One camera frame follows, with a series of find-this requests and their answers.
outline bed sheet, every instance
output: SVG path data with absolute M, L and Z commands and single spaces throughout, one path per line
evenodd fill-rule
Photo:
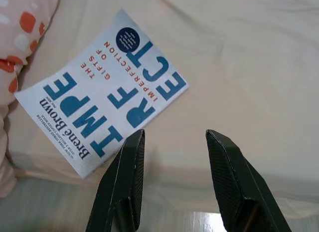
M 146 127 L 144 196 L 218 210 L 209 128 L 241 148 L 285 215 L 319 214 L 319 0 L 60 0 L 22 89 L 62 68 L 120 8 L 190 84 Z M 8 120 L 18 175 L 96 184 L 109 164 L 82 180 L 21 106 Z

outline orange polka dots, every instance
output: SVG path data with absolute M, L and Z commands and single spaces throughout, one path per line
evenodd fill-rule
M 15 79 L 12 80 L 9 86 L 9 92 L 14 93 L 18 87 L 18 79 L 15 77 Z
M 41 25 L 40 25 L 40 27 L 39 27 L 39 33 L 40 33 L 41 36 L 42 36 L 43 33 L 44 33 L 44 23 L 42 23 L 42 22 L 41 22 Z
M 0 59 L 0 69 L 6 71 L 6 72 L 14 72 L 14 62 L 10 62 L 7 60 Z
M 8 56 L 6 59 L 8 61 L 14 62 L 15 64 L 23 65 L 23 61 L 20 58 L 18 58 L 17 56 Z
M 34 40 L 30 45 L 30 50 L 34 52 L 34 50 L 36 49 L 36 46 L 38 46 L 38 42 Z
M 20 26 L 25 32 L 31 33 L 35 25 L 35 21 L 35 17 L 31 13 L 25 11 L 20 18 Z

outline mattress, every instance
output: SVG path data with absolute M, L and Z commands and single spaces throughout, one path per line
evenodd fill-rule
M 52 75 L 123 8 L 190 84 L 146 127 L 144 196 L 218 211 L 205 130 L 229 136 L 289 217 L 319 214 L 319 0 L 60 0 L 20 88 Z M 8 117 L 17 175 L 80 179 L 17 103 Z

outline white book cover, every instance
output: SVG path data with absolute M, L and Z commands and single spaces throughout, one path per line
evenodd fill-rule
M 15 94 L 82 177 L 188 88 L 124 10 L 56 74 Z

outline fabric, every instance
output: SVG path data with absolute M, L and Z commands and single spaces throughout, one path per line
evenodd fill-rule
M 14 100 L 22 66 L 36 50 L 56 5 L 57 0 L 0 0 L 0 197 L 15 185 L 13 169 L 4 157 L 7 135 L 3 119 Z
M 190 88 L 146 127 L 143 196 L 217 212 L 205 130 L 230 137 L 285 215 L 319 214 L 319 0 L 61 0 L 22 88 L 54 74 L 123 8 Z M 9 151 L 19 175 L 80 179 L 17 105 Z

